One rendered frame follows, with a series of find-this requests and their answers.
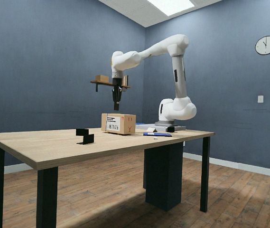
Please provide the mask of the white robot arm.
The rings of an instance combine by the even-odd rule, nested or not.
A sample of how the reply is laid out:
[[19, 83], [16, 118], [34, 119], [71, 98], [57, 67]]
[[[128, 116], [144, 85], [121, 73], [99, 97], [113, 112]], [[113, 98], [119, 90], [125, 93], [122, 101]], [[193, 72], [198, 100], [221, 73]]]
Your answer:
[[112, 79], [123, 79], [123, 71], [125, 69], [136, 67], [140, 64], [141, 60], [149, 56], [169, 53], [172, 57], [176, 98], [174, 100], [163, 99], [161, 101], [159, 106], [159, 122], [155, 122], [155, 126], [178, 126], [174, 124], [174, 119], [187, 120], [196, 115], [196, 107], [186, 93], [183, 55], [188, 45], [188, 37], [186, 35], [177, 34], [168, 37], [140, 53], [137, 51], [130, 51], [126, 54], [123, 54], [121, 51], [113, 53]]

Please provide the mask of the white l-shaped corner piece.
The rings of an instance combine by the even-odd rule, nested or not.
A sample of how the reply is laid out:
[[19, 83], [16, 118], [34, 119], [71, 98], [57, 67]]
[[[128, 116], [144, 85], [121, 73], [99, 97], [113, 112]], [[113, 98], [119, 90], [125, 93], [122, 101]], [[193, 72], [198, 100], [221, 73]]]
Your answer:
[[158, 132], [158, 131], [157, 131], [155, 128], [150, 128], [150, 127], [149, 127], [149, 128], [147, 129], [147, 132]]

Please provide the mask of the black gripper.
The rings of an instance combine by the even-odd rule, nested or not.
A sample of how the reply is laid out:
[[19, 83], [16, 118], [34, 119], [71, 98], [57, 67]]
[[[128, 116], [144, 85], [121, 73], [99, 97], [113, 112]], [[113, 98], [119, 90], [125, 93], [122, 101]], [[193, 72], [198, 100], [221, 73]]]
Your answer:
[[112, 96], [114, 101], [114, 110], [119, 110], [119, 101], [121, 101], [121, 93], [122, 93], [122, 79], [120, 78], [113, 78], [112, 85], [114, 86], [112, 90]]

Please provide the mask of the brown cardboard box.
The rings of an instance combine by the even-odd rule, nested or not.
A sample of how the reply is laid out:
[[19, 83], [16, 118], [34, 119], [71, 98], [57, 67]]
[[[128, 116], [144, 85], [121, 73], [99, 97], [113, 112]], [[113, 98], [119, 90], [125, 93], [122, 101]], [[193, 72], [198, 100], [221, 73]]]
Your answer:
[[130, 134], [135, 133], [136, 115], [102, 114], [101, 131]]

